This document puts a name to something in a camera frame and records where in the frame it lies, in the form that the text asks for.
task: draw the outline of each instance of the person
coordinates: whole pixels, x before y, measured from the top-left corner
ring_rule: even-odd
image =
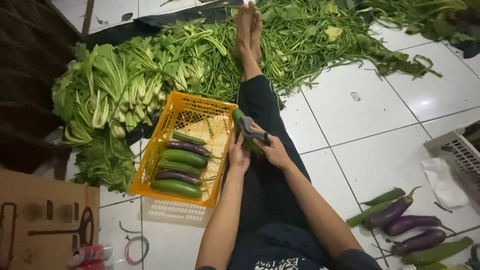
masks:
[[[236,25],[234,54],[244,68],[237,103],[253,118],[252,129],[268,132],[271,144],[254,139],[265,158],[241,147],[242,134],[232,138],[228,173],[195,269],[381,270],[312,186],[285,130],[270,83],[257,64],[262,20],[252,2],[240,7]]]

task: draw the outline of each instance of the orange plastic crate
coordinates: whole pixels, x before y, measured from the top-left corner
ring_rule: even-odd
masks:
[[[228,145],[232,132],[232,111],[238,105],[214,99],[203,98],[173,91],[167,99],[162,115],[158,120],[152,138],[148,142],[130,186],[130,192],[160,200],[178,201],[198,206],[214,208],[220,192],[223,172],[227,162]],[[208,166],[203,170],[202,178],[215,180],[205,182],[200,189],[206,190],[203,196],[196,199],[180,197],[175,194],[165,194],[150,188],[150,181],[159,169],[157,163],[164,143],[169,141],[174,130],[195,136],[207,142],[204,147],[221,159],[210,158]]]

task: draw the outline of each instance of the cardboard box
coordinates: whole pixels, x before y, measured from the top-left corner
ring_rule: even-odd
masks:
[[[99,189],[0,170],[0,269],[67,270],[98,244]]]

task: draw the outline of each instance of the black t-shirt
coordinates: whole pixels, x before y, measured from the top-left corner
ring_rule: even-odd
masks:
[[[267,224],[255,233],[239,237],[228,270],[382,270],[363,251],[345,251],[335,261],[313,235],[291,225]],[[210,266],[198,270],[216,270]]]

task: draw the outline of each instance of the purple eggplant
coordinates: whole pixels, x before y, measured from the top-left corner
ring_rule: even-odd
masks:
[[[384,227],[383,231],[389,236],[397,236],[420,226],[438,226],[455,233],[453,230],[445,227],[436,216],[402,216],[392,224]]]
[[[194,177],[182,174],[180,172],[173,172],[169,170],[161,170],[155,175],[156,180],[162,180],[162,179],[173,179],[173,180],[178,180],[182,181],[185,183],[189,184],[200,184],[202,181],[200,179],[196,179]]]
[[[394,255],[403,256],[413,251],[421,251],[441,244],[447,238],[447,234],[439,229],[428,230],[403,242],[395,242],[390,252]]]
[[[213,156],[212,153],[210,153],[210,151],[208,151],[204,147],[201,147],[199,145],[189,143],[189,142],[168,141],[168,142],[165,143],[165,146],[167,147],[167,149],[184,150],[184,151],[192,152],[192,153],[199,154],[199,155],[202,155],[202,156],[208,156],[208,157],[220,159],[218,157]]]
[[[363,221],[363,226],[367,230],[373,230],[374,228],[383,228],[395,222],[407,208],[413,203],[413,193],[417,186],[410,191],[407,196],[403,196],[396,202],[392,203],[389,207],[383,209],[380,212],[373,213]]]

